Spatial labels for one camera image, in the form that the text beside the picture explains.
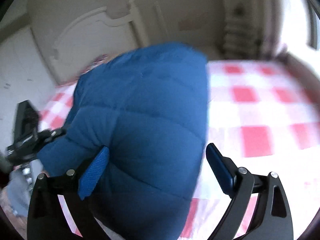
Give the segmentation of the patterned beige curtain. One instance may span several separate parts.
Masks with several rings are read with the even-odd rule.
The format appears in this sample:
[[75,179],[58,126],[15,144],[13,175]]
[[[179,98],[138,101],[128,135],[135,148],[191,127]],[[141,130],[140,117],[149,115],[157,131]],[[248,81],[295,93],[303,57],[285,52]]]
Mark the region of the patterned beige curtain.
[[280,44],[281,0],[223,0],[223,52],[233,60],[275,58]]

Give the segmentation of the colourful patterned pillow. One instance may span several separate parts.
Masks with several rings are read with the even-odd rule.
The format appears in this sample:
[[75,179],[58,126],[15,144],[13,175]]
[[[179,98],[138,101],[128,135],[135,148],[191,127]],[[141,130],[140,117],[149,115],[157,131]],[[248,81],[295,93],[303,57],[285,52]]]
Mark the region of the colourful patterned pillow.
[[87,67],[85,67],[83,72],[88,72],[101,64],[107,63],[108,61],[110,61],[110,59],[111,59],[110,55],[107,55],[107,54],[101,55],[96,59],[94,59]]

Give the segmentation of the blue quilted puffer jacket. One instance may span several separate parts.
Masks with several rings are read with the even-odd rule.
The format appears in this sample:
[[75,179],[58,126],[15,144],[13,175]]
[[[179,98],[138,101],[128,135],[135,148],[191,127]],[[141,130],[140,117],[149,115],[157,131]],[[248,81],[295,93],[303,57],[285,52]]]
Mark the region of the blue quilted puffer jacket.
[[122,54],[80,76],[67,133],[38,153],[50,176],[93,160],[86,202],[125,239],[178,239],[207,139],[207,59],[182,43]]

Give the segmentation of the white wardrobe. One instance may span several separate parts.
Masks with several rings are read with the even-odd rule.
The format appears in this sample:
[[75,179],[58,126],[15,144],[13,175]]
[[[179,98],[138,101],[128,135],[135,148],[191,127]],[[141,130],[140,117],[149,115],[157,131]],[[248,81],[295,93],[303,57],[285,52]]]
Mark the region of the white wardrobe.
[[44,64],[30,27],[1,43],[1,152],[12,143],[16,106],[30,100],[42,110],[55,92],[56,82]]

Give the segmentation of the brown wooden window sill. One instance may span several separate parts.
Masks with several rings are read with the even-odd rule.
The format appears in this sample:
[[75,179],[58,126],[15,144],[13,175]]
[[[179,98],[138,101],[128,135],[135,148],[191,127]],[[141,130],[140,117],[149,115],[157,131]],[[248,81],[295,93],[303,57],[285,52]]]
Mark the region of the brown wooden window sill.
[[304,63],[303,60],[290,53],[281,54],[277,59],[284,64],[285,69],[305,88],[319,96],[319,77]]

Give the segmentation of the pink white checkered bed sheet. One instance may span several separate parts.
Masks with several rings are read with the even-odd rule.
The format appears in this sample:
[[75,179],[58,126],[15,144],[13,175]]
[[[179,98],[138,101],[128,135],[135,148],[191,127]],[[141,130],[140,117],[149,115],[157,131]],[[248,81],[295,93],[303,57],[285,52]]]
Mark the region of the pink white checkered bed sheet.
[[211,61],[208,79],[208,139],[253,171],[280,173],[300,237],[319,208],[316,102],[277,62]]

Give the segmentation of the white wooden headboard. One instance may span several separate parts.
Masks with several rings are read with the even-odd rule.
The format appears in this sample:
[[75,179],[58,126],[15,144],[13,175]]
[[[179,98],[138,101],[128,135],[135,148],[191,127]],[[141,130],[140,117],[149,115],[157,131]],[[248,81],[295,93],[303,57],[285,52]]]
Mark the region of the white wooden headboard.
[[120,54],[150,45],[134,0],[129,0],[128,9],[127,15],[112,19],[107,8],[100,7],[78,17],[64,29],[54,41],[49,57],[58,83],[75,77],[100,55]]

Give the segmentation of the dark framed window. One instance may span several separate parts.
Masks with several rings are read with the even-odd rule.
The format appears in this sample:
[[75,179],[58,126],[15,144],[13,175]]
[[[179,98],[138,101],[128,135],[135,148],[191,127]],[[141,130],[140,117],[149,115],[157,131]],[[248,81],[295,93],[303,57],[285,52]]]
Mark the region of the dark framed window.
[[310,41],[309,46],[319,50],[319,1],[307,0],[310,16]]

